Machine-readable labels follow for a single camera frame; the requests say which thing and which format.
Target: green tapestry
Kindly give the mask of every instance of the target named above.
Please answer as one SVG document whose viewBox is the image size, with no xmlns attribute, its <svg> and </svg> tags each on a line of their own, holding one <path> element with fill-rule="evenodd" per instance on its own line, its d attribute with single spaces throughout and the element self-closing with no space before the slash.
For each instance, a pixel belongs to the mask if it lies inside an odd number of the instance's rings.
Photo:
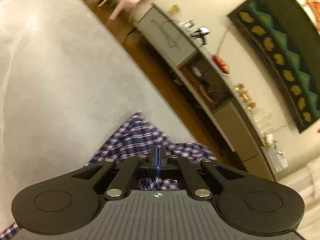
<svg viewBox="0 0 320 240">
<path fill-rule="evenodd" d="M 247 0 L 228 16 L 275 78 L 302 132 L 320 117 L 320 36 L 296 0 Z"/>
</svg>

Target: navy and pink plaid cloth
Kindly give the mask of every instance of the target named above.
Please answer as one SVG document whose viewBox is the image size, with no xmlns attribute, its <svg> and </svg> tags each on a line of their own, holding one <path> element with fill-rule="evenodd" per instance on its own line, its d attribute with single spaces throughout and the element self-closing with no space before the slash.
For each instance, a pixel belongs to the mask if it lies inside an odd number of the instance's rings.
<svg viewBox="0 0 320 240">
<path fill-rule="evenodd" d="M 137 112 L 119 127 L 86 166 L 105 158 L 113 158 L 117 162 L 123 162 L 131 156 L 148 155 L 151 145 L 162 145 L 165 147 L 167 155 L 187 157 L 193 163 L 200 163 L 203 158 L 216 159 L 212 152 L 201 143 L 172 143 L 165 133 L 145 119 L 141 112 Z M 141 180 L 138 189 L 177 190 L 179 188 L 176 180 L 155 178 Z M 0 240 L 11 239 L 18 231 L 19 228 L 14 223 L 0 234 Z"/>
</svg>

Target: white table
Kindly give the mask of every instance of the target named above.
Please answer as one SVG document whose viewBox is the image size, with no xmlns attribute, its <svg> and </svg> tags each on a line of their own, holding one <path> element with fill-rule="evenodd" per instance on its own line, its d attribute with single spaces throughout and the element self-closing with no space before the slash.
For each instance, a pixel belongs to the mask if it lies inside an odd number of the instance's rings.
<svg viewBox="0 0 320 240">
<path fill-rule="evenodd" d="M 82 167 L 136 111 L 194 141 L 82 1 L 0 0 L 0 33 L 0 231 L 16 193 Z"/>
</svg>

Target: ribbed gray panel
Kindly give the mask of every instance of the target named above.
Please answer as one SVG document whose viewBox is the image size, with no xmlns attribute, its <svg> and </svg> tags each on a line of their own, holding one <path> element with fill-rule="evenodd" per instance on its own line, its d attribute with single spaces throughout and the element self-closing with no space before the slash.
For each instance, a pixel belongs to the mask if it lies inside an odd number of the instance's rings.
<svg viewBox="0 0 320 240">
<path fill-rule="evenodd" d="M 294 232 L 281 236 L 250 236 L 226 224 L 209 202 L 191 199 L 185 190 L 134 190 L 109 201 L 88 225 L 59 236 L 40 236 L 21 230 L 14 240 L 301 240 Z"/>
</svg>

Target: teal triangle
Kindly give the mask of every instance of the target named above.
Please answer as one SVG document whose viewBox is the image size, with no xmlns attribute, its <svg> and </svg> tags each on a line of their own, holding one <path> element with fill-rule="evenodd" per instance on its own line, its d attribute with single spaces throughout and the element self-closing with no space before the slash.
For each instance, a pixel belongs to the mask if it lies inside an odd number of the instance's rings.
<svg viewBox="0 0 320 240">
<path fill-rule="evenodd" d="M 255 2 L 252 2 L 249 4 L 249 7 L 251 8 L 252 11 L 254 11 L 255 14 L 257 14 L 257 6 Z"/>
<path fill-rule="evenodd" d="M 300 80 L 304 88 L 309 91 L 309 85 L 310 85 L 310 76 L 302 71 L 298 71 Z"/>
<path fill-rule="evenodd" d="M 265 25 L 267 25 L 271 30 L 273 30 L 273 22 L 271 15 L 259 11 L 257 11 L 257 15 Z"/>
<path fill-rule="evenodd" d="M 273 34 L 284 50 L 287 50 L 287 34 L 273 30 Z"/>
<path fill-rule="evenodd" d="M 312 104 L 314 110 L 316 110 L 317 105 L 318 105 L 319 96 L 311 91 L 308 91 L 308 96 L 309 96 L 309 99 L 311 101 L 311 104 Z"/>
<path fill-rule="evenodd" d="M 294 53 L 290 50 L 287 50 L 287 54 L 289 56 L 289 59 L 291 60 L 294 68 L 296 70 L 299 70 L 300 69 L 300 55 L 297 54 L 297 53 Z"/>
</svg>

